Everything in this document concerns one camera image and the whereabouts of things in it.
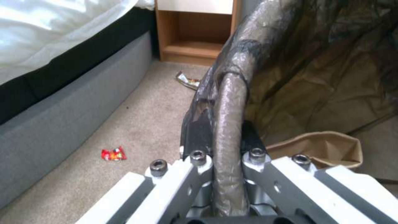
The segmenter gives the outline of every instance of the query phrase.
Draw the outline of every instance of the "wooden nightstand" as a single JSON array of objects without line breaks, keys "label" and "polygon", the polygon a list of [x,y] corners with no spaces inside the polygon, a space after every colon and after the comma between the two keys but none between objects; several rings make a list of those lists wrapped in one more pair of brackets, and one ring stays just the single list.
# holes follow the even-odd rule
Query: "wooden nightstand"
[{"label": "wooden nightstand", "polygon": [[161,61],[211,65],[240,19],[241,0],[157,0]]}]

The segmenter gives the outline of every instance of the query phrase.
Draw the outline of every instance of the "bed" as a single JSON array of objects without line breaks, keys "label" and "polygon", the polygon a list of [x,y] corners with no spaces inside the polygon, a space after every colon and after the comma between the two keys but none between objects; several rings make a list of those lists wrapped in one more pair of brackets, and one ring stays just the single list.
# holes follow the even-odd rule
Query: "bed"
[{"label": "bed", "polygon": [[145,75],[154,2],[0,3],[0,208],[76,150]]}]

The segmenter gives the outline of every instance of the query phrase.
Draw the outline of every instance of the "hex socket bolt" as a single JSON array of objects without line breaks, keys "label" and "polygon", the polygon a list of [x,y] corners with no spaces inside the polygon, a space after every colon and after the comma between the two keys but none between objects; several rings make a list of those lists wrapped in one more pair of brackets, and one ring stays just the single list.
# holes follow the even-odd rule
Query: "hex socket bolt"
[{"label": "hex socket bolt", "polygon": [[295,162],[297,165],[301,166],[305,170],[308,170],[310,168],[311,159],[304,154],[292,155],[292,160],[293,162]]},{"label": "hex socket bolt", "polygon": [[192,151],[189,157],[191,158],[191,163],[195,166],[202,166],[206,163],[206,153],[202,150]]},{"label": "hex socket bolt", "polygon": [[161,177],[167,172],[167,162],[164,159],[157,159],[149,165],[150,173],[154,177]]},{"label": "hex socket bolt", "polygon": [[265,162],[265,150],[260,148],[252,148],[249,151],[249,160],[254,164],[261,164]]}]

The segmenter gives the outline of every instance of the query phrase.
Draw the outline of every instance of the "carpeted floor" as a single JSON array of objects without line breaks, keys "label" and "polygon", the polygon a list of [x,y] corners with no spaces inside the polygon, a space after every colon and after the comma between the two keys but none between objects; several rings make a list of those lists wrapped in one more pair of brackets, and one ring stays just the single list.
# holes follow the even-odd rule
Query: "carpeted floor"
[{"label": "carpeted floor", "polygon": [[[0,211],[1,224],[74,223],[127,172],[143,174],[158,158],[179,158],[181,123],[194,91],[174,76],[200,79],[208,67],[154,61],[138,88],[72,155]],[[127,160],[104,161],[122,145]]]}]

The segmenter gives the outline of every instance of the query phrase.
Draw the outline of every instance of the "silver metal part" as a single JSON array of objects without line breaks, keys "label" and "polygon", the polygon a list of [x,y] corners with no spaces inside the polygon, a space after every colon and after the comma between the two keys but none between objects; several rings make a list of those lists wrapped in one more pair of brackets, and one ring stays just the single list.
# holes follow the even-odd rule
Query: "silver metal part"
[{"label": "silver metal part", "polygon": [[213,179],[213,162],[207,155],[205,163],[195,166],[188,157],[177,160],[153,188],[127,224],[170,223],[185,217],[203,184]]},{"label": "silver metal part", "polygon": [[254,164],[262,164],[265,162],[265,150],[260,148],[253,148],[249,151],[249,159]]},{"label": "silver metal part", "polygon": [[200,188],[192,207],[205,207],[211,203],[211,193],[213,191],[212,181],[207,181]]},{"label": "silver metal part", "polygon": [[316,223],[373,223],[288,157],[265,163],[262,169],[244,166],[243,171],[286,215],[303,212]]},{"label": "silver metal part", "polygon": [[318,170],[316,166],[311,162],[311,159],[304,154],[295,154],[291,157],[292,161],[299,165],[301,168],[305,169],[311,174],[315,174]]},{"label": "silver metal part", "polygon": [[311,160],[308,156],[304,154],[296,154],[292,156],[293,162],[301,166],[303,169],[308,170],[311,165]]},{"label": "silver metal part", "polygon": [[167,172],[167,162],[163,159],[157,159],[150,163],[150,172],[154,177],[161,177]]},{"label": "silver metal part", "polygon": [[[255,170],[257,172],[262,172],[264,164],[270,162],[271,158],[264,150],[254,148],[249,152],[246,152],[242,157],[242,168],[244,173],[251,172]],[[270,197],[258,186],[253,180],[244,179],[248,199],[251,205],[254,204],[269,204],[274,206],[275,204],[270,199]]]},{"label": "silver metal part", "polygon": [[275,209],[269,204],[251,204],[250,208],[257,216],[277,215]]},{"label": "silver metal part", "polygon": [[178,148],[178,151],[179,151],[179,158],[180,158],[180,159],[183,159],[183,158],[184,158],[184,146],[181,145],[181,146]]},{"label": "silver metal part", "polygon": [[152,190],[149,178],[127,173],[76,224],[124,223]]},{"label": "silver metal part", "polygon": [[398,200],[369,175],[336,166],[315,177],[376,223],[398,223]]},{"label": "silver metal part", "polygon": [[202,166],[206,163],[206,153],[201,150],[195,150],[189,155],[191,163],[195,166]]},{"label": "silver metal part", "polygon": [[[170,168],[171,168],[171,165],[167,163],[167,169],[170,169]],[[152,174],[151,167],[149,166],[149,167],[145,170],[144,176],[151,178],[151,179],[152,179],[153,185],[156,185],[156,184],[163,178],[164,175],[158,176],[158,177],[154,176],[154,175]]]},{"label": "silver metal part", "polygon": [[254,181],[245,179],[250,204],[269,204],[275,206],[272,199]]},{"label": "silver metal part", "polygon": [[211,215],[211,206],[208,205],[206,207],[192,207],[187,213],[187,218],[209,217]]}]

